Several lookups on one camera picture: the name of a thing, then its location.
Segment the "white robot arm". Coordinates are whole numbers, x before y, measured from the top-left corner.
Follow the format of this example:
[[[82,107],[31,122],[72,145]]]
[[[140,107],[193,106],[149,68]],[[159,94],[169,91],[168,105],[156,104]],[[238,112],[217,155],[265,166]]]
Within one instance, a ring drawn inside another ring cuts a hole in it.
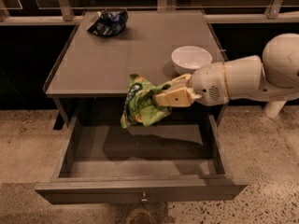
[[[159,106],[187,107],[195,102],[225,105],[231,100],[259,102],[299,98],[299,34],[272,38],[263,55],[206,64],[177,77],[154,96]]]

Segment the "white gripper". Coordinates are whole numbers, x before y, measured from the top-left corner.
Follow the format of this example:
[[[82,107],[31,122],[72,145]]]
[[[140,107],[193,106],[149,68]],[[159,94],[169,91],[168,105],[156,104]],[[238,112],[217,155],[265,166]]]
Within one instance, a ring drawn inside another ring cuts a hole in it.
[[[155,103],[171,107],[188,107],[195,101],[206,106],[227,104],[223,66],[224,63],[204,65],[192,75],[187,73],[165,82],[163,91],[153,96]]]

